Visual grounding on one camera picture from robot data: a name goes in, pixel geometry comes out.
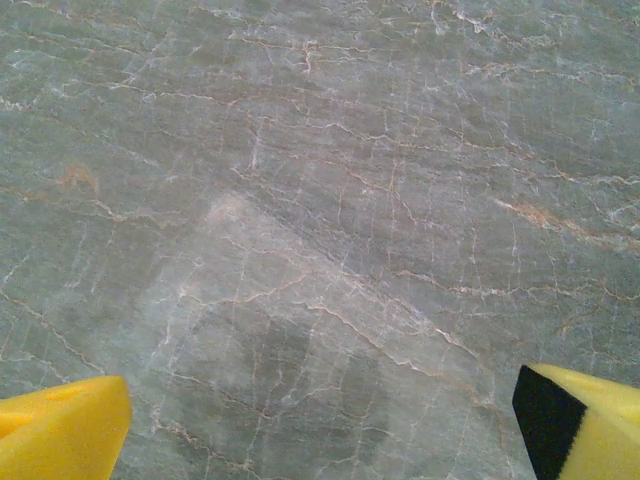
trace polished stone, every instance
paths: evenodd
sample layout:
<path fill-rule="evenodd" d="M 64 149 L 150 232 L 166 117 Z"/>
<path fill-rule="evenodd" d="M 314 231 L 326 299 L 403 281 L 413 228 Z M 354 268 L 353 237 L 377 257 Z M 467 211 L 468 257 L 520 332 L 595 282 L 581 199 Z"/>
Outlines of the polished stone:
<path fill-rule="evenodd" d="M 3 397 L 114 479 L 533 479 L 522 363 L 640 385 L 637 2 L 0 5 Z"/>

